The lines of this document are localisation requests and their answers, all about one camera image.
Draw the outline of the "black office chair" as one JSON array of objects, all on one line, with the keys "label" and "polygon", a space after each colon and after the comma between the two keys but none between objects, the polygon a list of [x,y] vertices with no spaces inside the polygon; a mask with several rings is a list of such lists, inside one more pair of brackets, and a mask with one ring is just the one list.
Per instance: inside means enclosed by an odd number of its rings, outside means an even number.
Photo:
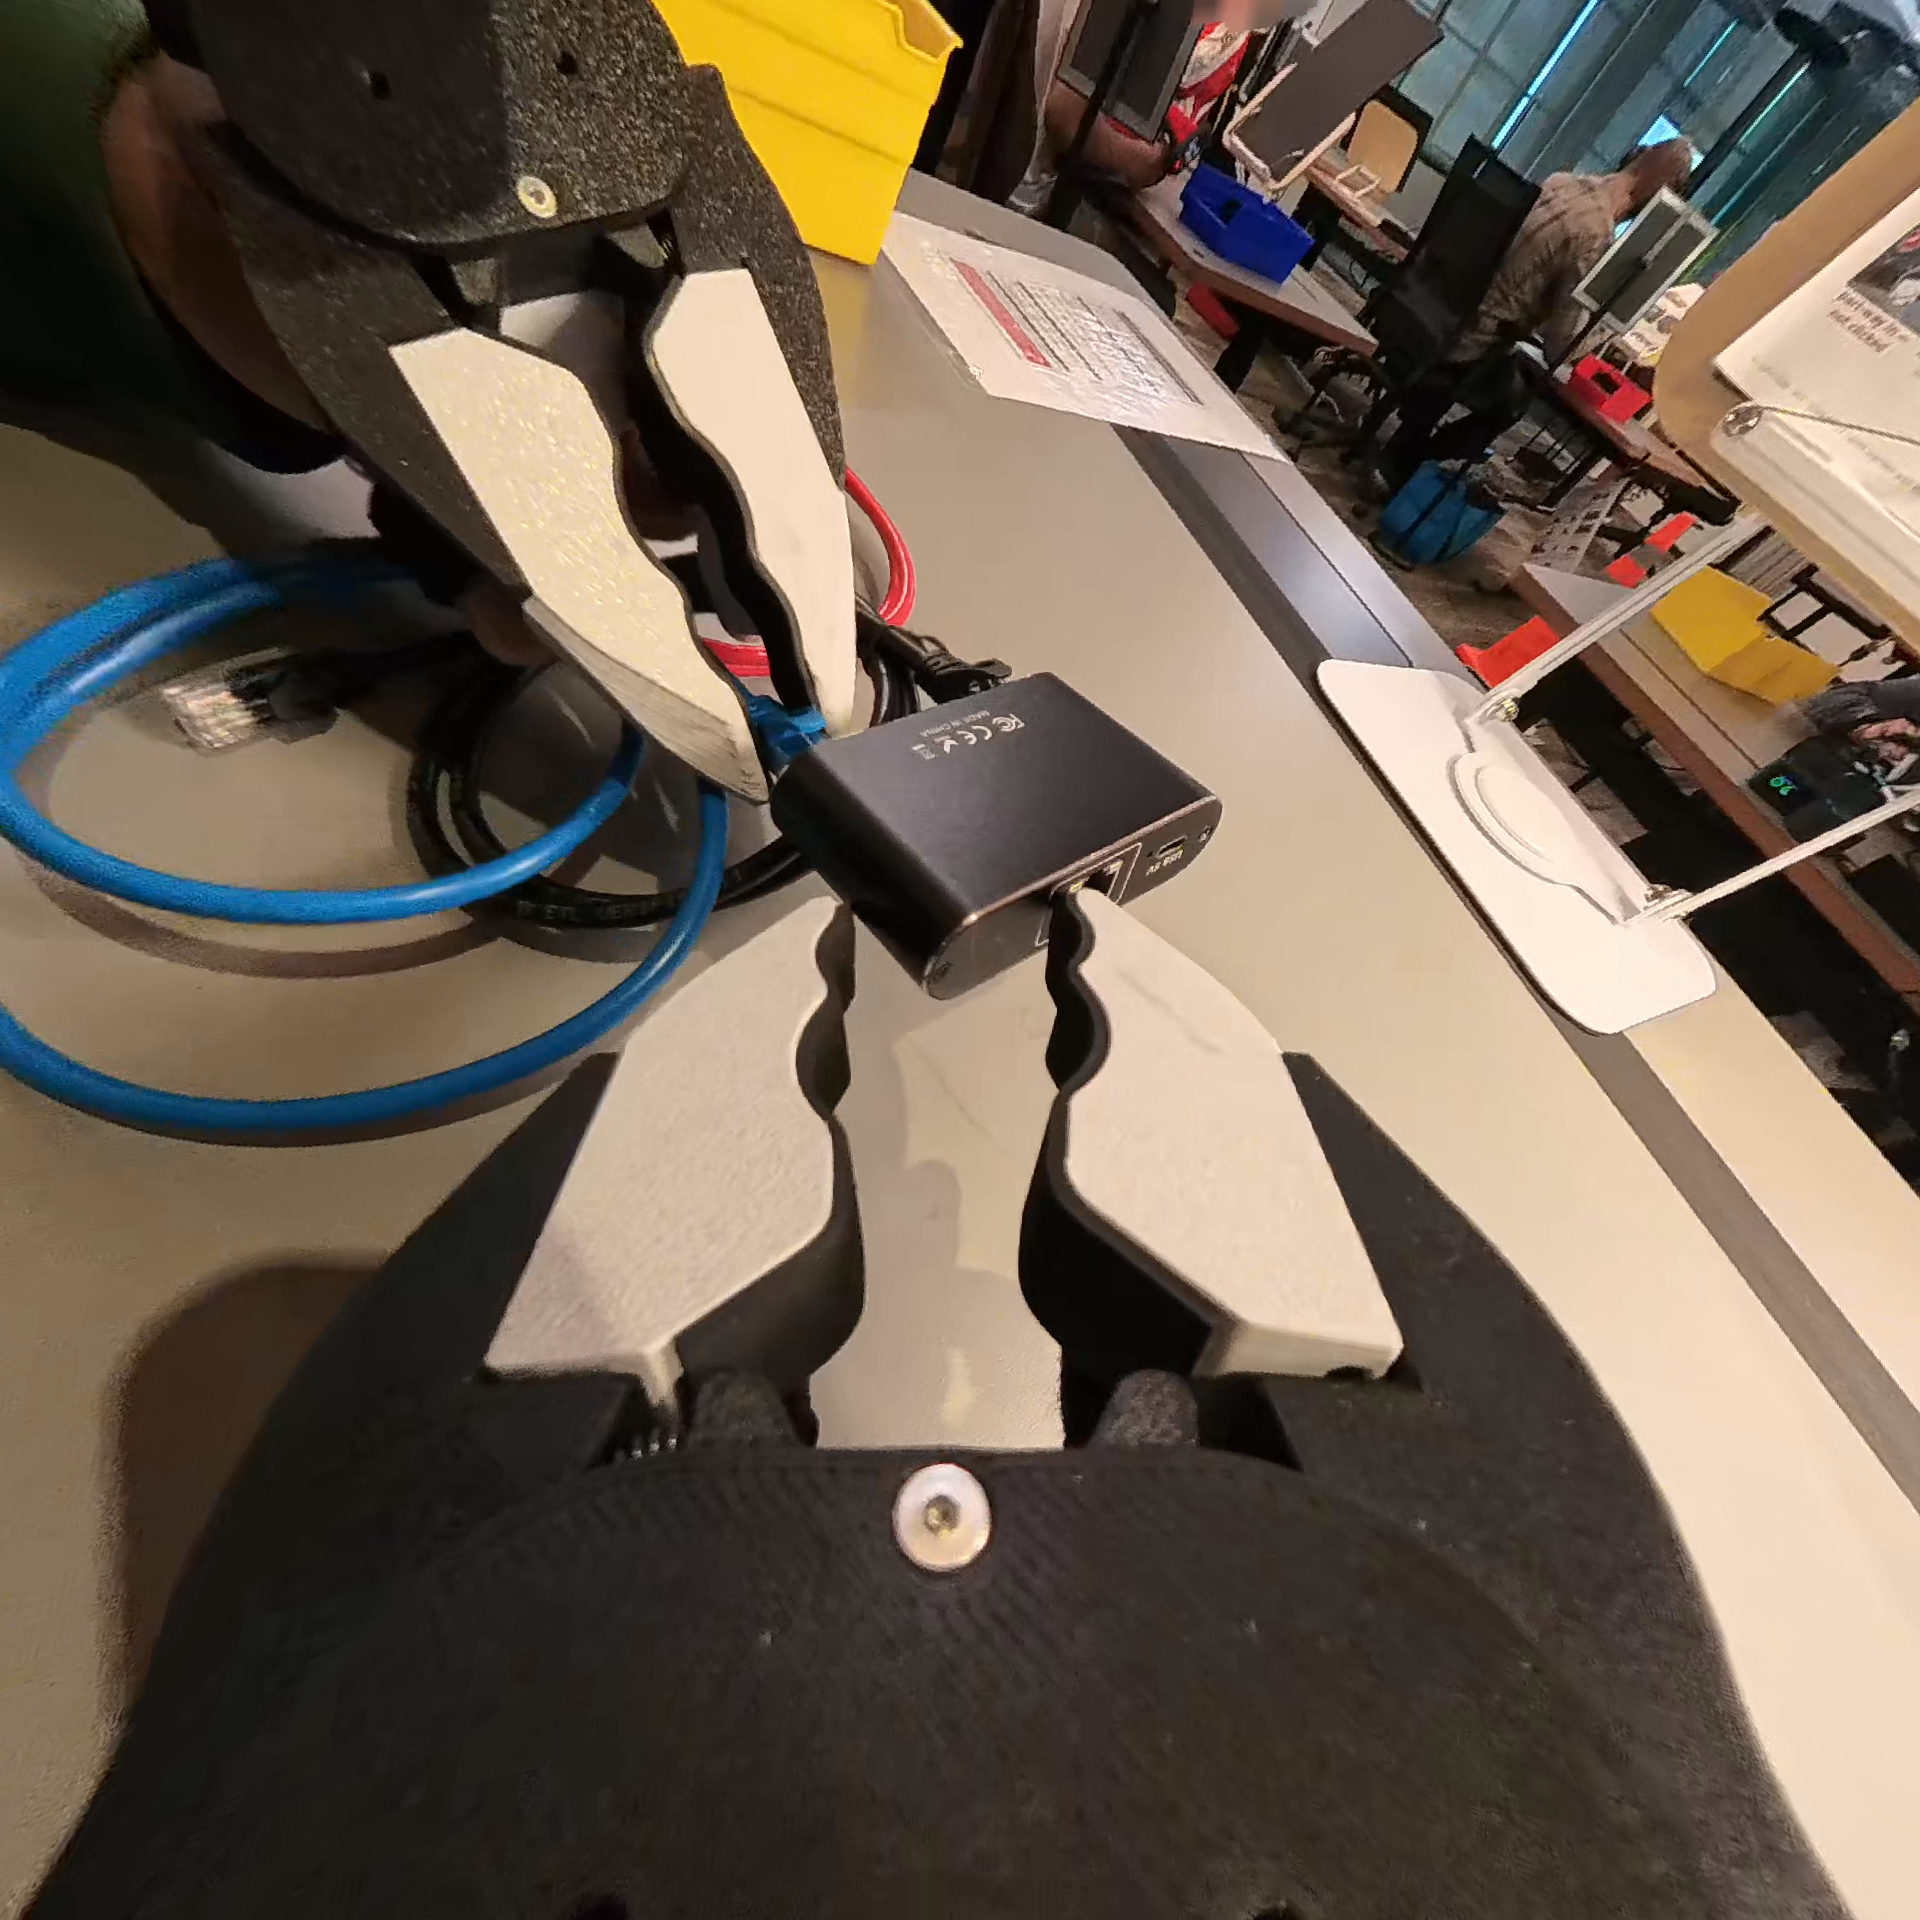
[{"label": "black office chair", "polygon": [[1358,373],[1372,381],[1374,402],[1356,427],[1335,435],[1335,444],[1350,458],[1364,448],[1407,391],[1448,359],[1538,195],[1536,183],[1469,135],[1404,259],[1360,310],[1375,340],[1374,352],[1341,350],[1281,429],[1297,440],[1316,440],[1316,429],[1306,426],[1312,410],[1335,378]]}]

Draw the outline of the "grey computer monitor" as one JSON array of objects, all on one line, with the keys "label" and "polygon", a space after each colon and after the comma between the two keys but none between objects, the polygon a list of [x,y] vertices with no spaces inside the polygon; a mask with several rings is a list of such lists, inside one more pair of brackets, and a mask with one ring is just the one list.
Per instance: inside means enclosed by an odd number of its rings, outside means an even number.
[{"label": "grey computer monitor", "polygon": [[1055,80],[1134,136],[1154,136],[1202,26],[1194,3],[1080,3]]}]

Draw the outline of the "newspaper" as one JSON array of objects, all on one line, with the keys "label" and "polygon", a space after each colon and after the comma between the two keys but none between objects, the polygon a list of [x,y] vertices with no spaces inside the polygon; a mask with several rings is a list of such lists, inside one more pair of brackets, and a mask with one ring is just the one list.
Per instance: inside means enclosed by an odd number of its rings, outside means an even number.
[{"label": "newspaper", "polygon": [[1918,197],[1714,359],[1714,446],[1900,608],[1918,597]]}]

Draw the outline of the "dark panel on stand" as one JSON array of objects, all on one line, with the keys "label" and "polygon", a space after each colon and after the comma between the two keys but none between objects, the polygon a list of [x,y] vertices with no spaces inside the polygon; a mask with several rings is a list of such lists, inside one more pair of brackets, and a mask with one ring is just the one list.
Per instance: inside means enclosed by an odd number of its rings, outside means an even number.
[{"label": "dark panel on stand", "polygon": [[1226,155],[1258,190],[1281,190],[1440,39],[1442,22],[1417,5],[1358,5],[1232,118]]}]

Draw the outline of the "laminated paper sheet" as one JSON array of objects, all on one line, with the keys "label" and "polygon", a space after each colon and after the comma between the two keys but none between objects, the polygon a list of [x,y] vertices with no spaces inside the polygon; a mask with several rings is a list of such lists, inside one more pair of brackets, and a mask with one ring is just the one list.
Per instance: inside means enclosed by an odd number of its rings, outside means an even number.
[{"label": "laminated paper sheet", "polygon": [[881,261],[996,400],[1165,440],[1278,458],[1279,448],[1130,286],[898,213]]}]

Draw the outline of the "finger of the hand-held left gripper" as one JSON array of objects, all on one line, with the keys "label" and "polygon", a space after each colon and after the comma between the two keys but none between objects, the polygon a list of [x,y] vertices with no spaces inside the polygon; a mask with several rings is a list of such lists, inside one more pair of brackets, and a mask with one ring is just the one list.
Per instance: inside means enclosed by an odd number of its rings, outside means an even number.
[{"label": "finger of the hand-held left gripper", "polygon": [[526,624],[692,773],[769,798],[744,695],[705,656],[678,580],[632,527],[618,444],[569,367],[453,328],[391,348],[503,542]]},{"label": "finger of the hand-held left gripper", "polygon": [[751,618],[785,709],[856,730],[856,590],[839,471],[793,381],[756,280],[695,271],[639,336],[655,462],[716,533],[718,575]]}]

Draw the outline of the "small computer monitor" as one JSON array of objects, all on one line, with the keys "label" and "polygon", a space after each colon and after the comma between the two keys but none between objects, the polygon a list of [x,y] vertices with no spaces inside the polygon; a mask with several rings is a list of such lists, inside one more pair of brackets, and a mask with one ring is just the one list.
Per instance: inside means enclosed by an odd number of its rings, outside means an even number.
[{"label": "small computer monitor", "polygon": [[1624,328],[1685,280],[1717,240],[1717,223],[1670,190],[1655,195],[1574,286],[1580,310]]}]

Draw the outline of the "red plastic block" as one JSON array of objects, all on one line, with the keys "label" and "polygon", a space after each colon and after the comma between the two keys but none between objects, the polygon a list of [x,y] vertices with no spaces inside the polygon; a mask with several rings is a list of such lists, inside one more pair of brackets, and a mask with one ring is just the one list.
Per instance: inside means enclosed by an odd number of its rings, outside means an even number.
[{"label": "red plastic block", "polygon": [[1558,640],[1561,632],[1546,618],[1530,614],[1492,640],[1457,642],[1453,656],[1469,670],[1477,683],[1496,687],[1545,656]]}]

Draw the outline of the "white display stand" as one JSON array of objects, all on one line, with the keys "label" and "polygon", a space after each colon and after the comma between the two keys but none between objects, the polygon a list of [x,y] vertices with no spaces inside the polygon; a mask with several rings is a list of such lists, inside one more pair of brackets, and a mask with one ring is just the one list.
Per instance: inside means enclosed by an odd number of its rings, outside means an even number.
[{"label": "white display stand", "polygon": [[1663,892],[1605,839],[1520,734],[1518,701],[1549,672],[1649,614],[1764,531],[1758,515],[1732,519],[1495,687],[1418,664],[1316,664],[1322,701],[1429,850],[1530,986],[1592,1035],[1622,1035],[1714,994],[1711,960],[1689,930],[1695,912],[1916,814],[1916,788],[1896,788],[1873,812],[1790,840],[1709,890]]}]

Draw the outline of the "black ethernet adapter box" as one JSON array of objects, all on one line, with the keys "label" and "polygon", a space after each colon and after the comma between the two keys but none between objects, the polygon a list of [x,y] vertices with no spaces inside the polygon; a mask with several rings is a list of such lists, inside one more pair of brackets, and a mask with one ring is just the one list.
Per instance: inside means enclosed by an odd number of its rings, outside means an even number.
[{"label": "black ethernet adapter box", "polygon": [[919,990],[956,1002],[1048,942],[1053,904],[1126,904],[1208,845],[1221,799],[1057,677],[822,739],[772,822]]}]

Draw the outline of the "blue bag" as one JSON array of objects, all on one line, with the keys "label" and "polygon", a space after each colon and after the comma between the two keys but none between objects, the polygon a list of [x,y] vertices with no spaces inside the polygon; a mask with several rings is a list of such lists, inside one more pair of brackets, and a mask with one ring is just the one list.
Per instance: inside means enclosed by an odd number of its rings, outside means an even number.
[{"label": "blue bag", "polygon": [[1399,566],[1440,566],[1469,554],[1501,515],[1480,463],[1423,462],[1384,500],[1372,542]]}]

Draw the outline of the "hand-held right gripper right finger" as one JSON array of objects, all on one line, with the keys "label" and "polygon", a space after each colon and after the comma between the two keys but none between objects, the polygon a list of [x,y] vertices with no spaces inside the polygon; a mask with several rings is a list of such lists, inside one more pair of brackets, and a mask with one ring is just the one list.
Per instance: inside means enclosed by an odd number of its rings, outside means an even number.
[{"label": "hand-held right gripper right finger", "polygon": [[1364,1376],[1404,1356],[1281,1047],[1089,890],[1047,944],[1053,1100],[1023,1200],[1023,1301],[1114,1381]]}]

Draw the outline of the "wooden display board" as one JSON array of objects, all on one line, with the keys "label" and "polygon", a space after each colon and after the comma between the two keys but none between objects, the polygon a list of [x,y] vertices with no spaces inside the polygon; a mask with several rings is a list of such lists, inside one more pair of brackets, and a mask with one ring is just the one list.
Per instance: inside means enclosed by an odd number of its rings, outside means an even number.
[{"label": "wooden display board", "polygon": [[1752,515],[1786,536],[1815,564],[1879,614],[1905,642],[1916,642],[1916,610],[1887,600],[1817,542],[1786,510],[1768,502],[1759,485],[1744,480],[1714,432],[1736,402],[1717,370],[1717,355],[1786,299],[1857,236],[1885,218],[1918,188],[1918,109],[1908,107],[1879,133],[1808,200],[1786,213],[1740,261],[1721,271],[1679,319],[1655,380],[1655,402],[1670,436],[1706,476],[1732,491]]}]

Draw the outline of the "black device with green display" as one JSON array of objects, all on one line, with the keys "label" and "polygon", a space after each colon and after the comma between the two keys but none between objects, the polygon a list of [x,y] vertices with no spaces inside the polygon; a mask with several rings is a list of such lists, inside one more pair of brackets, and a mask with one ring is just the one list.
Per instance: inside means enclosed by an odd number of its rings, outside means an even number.
[{"label": "black device with green display", "polygon": [[1794,840],[1809,840],[1887,803],[1887,760],[1869,741],[1820,734],[1797,741],[1744,783]]}]

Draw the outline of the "small blue bin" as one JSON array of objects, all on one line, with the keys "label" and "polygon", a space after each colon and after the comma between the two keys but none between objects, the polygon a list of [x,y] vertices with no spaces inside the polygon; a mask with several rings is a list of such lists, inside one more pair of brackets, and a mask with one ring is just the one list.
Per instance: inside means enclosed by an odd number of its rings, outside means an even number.
[{"label": "small blue bin", "polygon": [[1194,164],[1180,198],[1181,226],[1237,269],[1285,280],[1314,254],[1314,232],[1250,184]]}]

